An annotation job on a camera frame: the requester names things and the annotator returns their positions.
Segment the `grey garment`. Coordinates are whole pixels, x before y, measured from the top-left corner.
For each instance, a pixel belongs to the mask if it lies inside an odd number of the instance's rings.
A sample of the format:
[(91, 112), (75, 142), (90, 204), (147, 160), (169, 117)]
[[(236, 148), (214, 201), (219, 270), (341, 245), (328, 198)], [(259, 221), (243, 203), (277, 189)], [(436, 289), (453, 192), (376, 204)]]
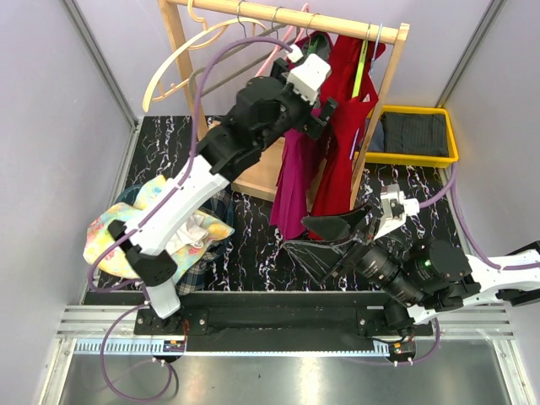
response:
[(332, 41), (325, 35), (318, 35), (315, 40), (315, 54), (325, 62), (328, 62), (332, 49)]

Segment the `magenta skirt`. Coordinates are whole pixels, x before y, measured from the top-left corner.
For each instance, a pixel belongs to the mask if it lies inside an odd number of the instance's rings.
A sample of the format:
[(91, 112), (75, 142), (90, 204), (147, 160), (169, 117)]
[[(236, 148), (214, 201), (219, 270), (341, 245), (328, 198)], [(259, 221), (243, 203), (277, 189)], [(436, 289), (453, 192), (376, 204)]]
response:
[(285, 240), (292, 240), (305, 232), (302, 219), (308, 215), (307, 192), (325, 157), (326, 139), (314, 140), (295, 129), (287, 131), (284, 138), (270, 225), (275, 225)]

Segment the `grey hanger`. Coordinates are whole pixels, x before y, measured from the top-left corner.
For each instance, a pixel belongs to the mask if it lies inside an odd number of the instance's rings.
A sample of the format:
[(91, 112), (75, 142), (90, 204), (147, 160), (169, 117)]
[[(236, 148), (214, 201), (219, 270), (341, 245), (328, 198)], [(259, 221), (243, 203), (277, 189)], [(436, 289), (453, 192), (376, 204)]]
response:
[[(202, 64), (190, 74), (187, 81), (187, 91), (191, 96), (192, 101), (195, 100), (197, 77), (203, 74), (206, 66), (210, 62), (212, 57), (211, 52), (217, 51), (218, 47), (204, 51), (200, 57)], [(254, 44), (243, 44), (237, 46), (235, 49), (226, 52), (219, 60), (221, 67), (225, 68), (225, 73), (219, 75), (219, 80), (213, 84), (206, 85), (204, 87), (203, 95), (209, 94), (214, 90), (220, 88), (224, 84), (227, 84), (232, 79), (244, 74), (245, 72), (252, 72), (254, 68), (260, 70), (256, 73), (256, 76), (263, 75), (263, 72), (267, 69), (270, 62), (276, 57), (275, 54), (280, 52), (281, 48), (278, 46), (276, 49), (272, 49), (270, 52), (262, 54), (260, 51), (255, 50)]]

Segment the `navy plaid skirt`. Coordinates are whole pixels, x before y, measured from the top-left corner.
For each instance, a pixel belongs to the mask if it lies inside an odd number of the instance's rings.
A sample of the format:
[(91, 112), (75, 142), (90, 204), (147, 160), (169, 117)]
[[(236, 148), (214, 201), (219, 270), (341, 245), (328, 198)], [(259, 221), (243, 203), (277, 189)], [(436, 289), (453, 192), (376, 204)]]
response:
[(231, 186), (210, 197), (199, 211), (204, 213), (202, 227), (208, 235), (201, 247), (190, 247), (188, 258), (195, 259), (195, 262), (176, 283), (176, 292), (179, 296), (204, 288), (208, 268), (224, 254), (230, 237), (235, 232)]

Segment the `white garment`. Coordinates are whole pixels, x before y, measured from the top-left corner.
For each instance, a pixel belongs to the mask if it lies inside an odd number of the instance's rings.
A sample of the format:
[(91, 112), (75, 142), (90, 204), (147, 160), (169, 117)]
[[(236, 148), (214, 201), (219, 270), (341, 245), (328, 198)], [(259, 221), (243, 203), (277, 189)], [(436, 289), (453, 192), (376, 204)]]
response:
[(192, 214), (171, 236), (166, 245), (169, 253), (175, 253), (185, 246), (202, 248), (208, 231), (203, 228), (205, 217), (199, 213)]

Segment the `floral pastel garment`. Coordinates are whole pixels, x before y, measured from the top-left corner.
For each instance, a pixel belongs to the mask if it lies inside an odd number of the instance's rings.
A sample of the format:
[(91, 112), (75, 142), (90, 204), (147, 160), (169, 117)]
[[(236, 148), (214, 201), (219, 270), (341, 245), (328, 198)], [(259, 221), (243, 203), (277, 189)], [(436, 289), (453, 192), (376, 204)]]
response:
[[(161, 193), (167, 179), (163, 175), (158, 175), (154, 179), (147, 181), (136, 197), (134, 205), (125, 202), (118, 202), (101, 214), (87, 229), (86, 244), (83, 251), (84, 260), (92, 264), (99, 255), (111, 246), (115, 240), (108, 231), (109, 224), (114, 220), (126, 222), (137, 217), (147, 206)], [(195, 212), (204, 216), (199, 209)], [(168, 253), (174, 260), (177, 269), (174, 280), (177, 283), (181, 275), (190, 268), (195, 259), (189, 259), (190, 246), (185, 246), (175, 253)]]

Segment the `green hanger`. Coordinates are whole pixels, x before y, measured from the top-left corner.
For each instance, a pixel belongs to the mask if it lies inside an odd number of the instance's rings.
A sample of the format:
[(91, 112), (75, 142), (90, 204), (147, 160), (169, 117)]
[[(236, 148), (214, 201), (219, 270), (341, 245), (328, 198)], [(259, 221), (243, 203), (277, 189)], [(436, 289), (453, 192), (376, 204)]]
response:
[(313, 35), (308, 40), (308, 47), (306, 51), (306, 55), (309, 56), (311, 54), (316, 54), (319, 48), (319, 45), (324, 45), (325, 39), (323, 35)]

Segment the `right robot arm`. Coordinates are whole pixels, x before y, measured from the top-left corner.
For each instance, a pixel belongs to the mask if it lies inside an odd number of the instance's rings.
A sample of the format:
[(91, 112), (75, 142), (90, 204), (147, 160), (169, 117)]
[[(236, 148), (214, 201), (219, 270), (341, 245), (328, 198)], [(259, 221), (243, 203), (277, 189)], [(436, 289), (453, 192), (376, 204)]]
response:
[(381, 238), (388, 222), (369, 204), (333, 216), (306, 217), (319, 240), (287, 240), (291, 258), (317, 283), (358, 273), (389, 296), (369, 334), (412, 334), (440, 313), (539, 299), (539, 250), (496, 257), (493, 267), (444, 240), (421, 240), (400, 259)]

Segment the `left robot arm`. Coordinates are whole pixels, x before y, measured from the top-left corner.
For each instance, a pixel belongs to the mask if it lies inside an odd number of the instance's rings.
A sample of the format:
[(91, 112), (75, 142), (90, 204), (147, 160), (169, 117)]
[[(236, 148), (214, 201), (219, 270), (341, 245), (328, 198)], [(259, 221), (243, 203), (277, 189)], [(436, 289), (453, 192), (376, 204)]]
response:
[(313, 139), (322, 135), (338, 104), (329, 101), (318, 116), (311, 111), (330, 72), (330, 65), (315, 54), (293, 68), (282, 58), (276, 60), (272, 76), (255, 77), (237, 93), (235, 105), (197, 144), (195, 157), (166, 183), (141, 219), (108, 225), (116, 246), (142, 279), (154, 310), (152, 322), (162, 333), (174, 333), (182, 323), (173, 280), (177, 266), (166, 243), (204, 202), (256, 165), (287, 131), (295, 129)]

